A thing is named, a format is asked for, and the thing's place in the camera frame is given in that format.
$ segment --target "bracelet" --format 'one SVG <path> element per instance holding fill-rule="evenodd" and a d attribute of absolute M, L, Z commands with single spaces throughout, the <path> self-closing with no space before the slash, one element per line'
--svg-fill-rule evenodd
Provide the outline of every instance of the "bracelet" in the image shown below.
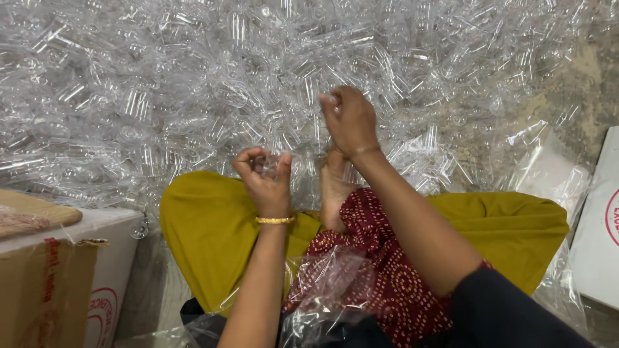
<path fill-rule="evenodd" d="M 256 216 L 256 222 L 259 224 L 288 224 L 295 220 L 294 216 L 290 217 L 282 217 L 282 218 L 271 218 L 271 217 L 259 217 Z"/>
<path fill-rule="evenodd" d="M 363 154 L 367 154 L 368 152 L 380 151 L 380 150 L 381 150 L 381 146 L 380 145 L 360 147 L 358 149 L 355 149 L 351 154 L 349 154 L 346 157 L 348 159 L 352 159 L 353 157 L 358 156 L 358 155 L 363 155 Z"/>

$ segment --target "bare foot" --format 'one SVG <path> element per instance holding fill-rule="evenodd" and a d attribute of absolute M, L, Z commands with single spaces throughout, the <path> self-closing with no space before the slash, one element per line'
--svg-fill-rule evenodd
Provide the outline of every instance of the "bare foot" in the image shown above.
<path fill-rule="evenodd" d="M 346 232 L 340 208 L 350 193 L 359 188 L 357 184 L 342 181 L 345 165 L 344 155 L 331 149 L 320 169 L 320 222 L 327 229 L 340 233 Z"/>

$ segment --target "stone floor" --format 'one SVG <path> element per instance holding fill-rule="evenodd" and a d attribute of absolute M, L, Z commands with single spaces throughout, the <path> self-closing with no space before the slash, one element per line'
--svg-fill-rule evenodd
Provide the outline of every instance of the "stone floor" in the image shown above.
<path fill-rule="evenodd" d="M 537 96 L 523 100 L 514 111 L 515 117 L 509 118 L 509 124 L 497 124 L 501 129 L 496 130 L 491 141 L 500 143 L 504 140 L 501 137 L 543 120 L 572 153 L 574 161 L 593 173 L 606 130 L 619 125 L 619 84 L 616 83 L 619 40 L 616 39 L 579 42 L 574 54 L 564 59 L 552 76 L 540 82 Z M 562 116 L 566 113 L 572 117 Z M 141 240 L 116 338 L 179 326 L 178 311 L 189 297 L 191 293 L 163 238 L 152 235 Z M 619 347 L 619 311 L 586 298 L 583 303 L 590 339 L 600 347 Z"/>

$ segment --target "yellow fabric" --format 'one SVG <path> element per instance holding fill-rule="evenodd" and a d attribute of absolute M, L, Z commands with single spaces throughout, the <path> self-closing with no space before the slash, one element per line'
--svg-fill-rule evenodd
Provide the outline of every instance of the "yellow fabric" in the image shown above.
<path fill-rule="evenodd" d="M 428 200 L 529 295 L 569 230 L 563 208 L 526 194 L 448 193 Z M 294 216 L 288 226 L 289 258 L 301 256 L 322 229 L 313 216 L 299 212 Z M 191 172 L 165 190 L 160 205 L 163 235 L 205 312 L 223 310 L 227 316 L 230 309 L 220 304 L 240 285 L 258 236 L 255 217 L 256 209 L 240 180 Z"/>

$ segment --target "white cardboard box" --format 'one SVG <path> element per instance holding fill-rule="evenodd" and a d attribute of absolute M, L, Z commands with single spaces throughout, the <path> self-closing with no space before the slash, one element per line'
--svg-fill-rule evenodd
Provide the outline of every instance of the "white cardboard box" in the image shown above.
<path fill-rule="evenodd" d="M 108 240 L 109 246 L 101 247 L 97 252 L 84 348 L 109 348 L 136 252 L 137 240 L 131 238 L 129 229 L 144 216 L 121 208 L 80 211 L 84 216 L 77 224 L 3 240 L 0 242 L 0 254 L 39 244 L 46 238 L 60 240 L 68 236 L 73 241 L 91 238 Z"/>
<path fill-rule="evenodd" d="M 569 263 L 581 295 L 619 310 L 619 126 L 606 134 Z"/>

